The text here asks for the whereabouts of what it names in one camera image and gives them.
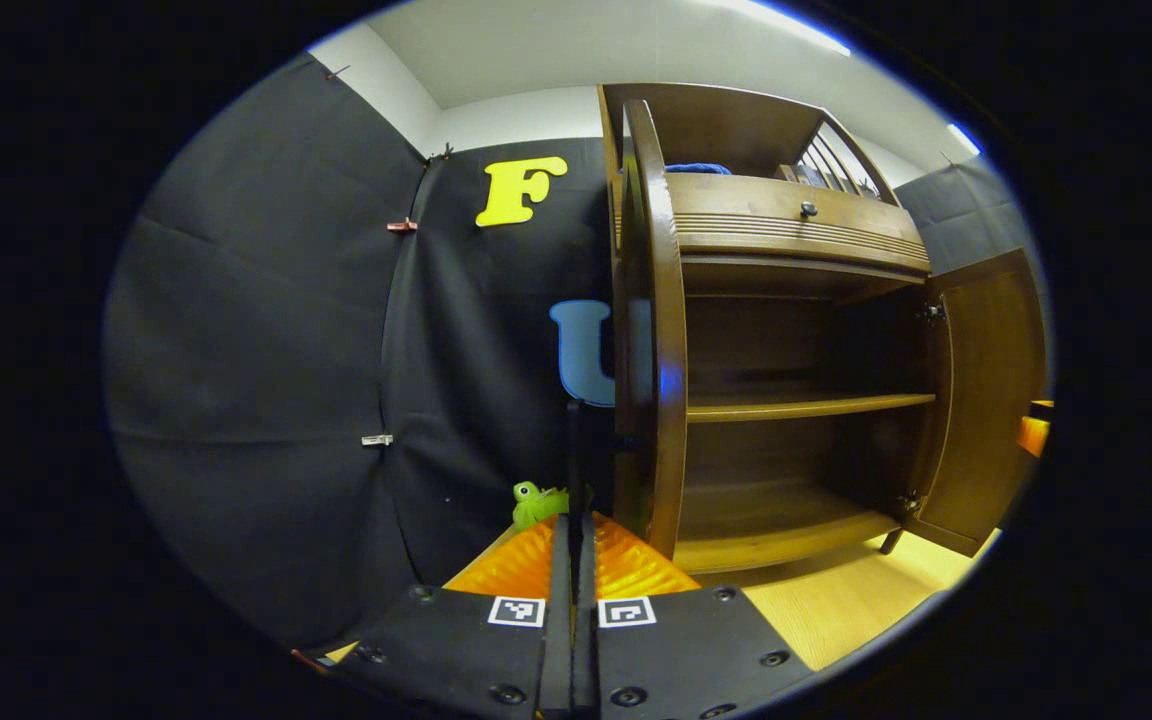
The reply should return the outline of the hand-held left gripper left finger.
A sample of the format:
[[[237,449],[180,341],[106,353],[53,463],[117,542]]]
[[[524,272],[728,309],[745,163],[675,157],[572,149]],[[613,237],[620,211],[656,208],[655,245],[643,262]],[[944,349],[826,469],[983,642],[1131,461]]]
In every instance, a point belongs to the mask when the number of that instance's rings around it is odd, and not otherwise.
[[[411,585],[321,670],[412,719],[571,719],[570,520],[540,521],[538,597]]]

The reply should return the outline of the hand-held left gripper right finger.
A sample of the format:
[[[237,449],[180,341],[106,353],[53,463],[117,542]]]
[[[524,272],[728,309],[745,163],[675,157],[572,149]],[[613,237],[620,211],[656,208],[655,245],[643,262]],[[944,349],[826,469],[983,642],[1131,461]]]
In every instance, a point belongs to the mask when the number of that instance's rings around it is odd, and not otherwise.
[[[696,585],[596,511],[575,528],[577,719],[745,719],[812,675],[738,585]]]

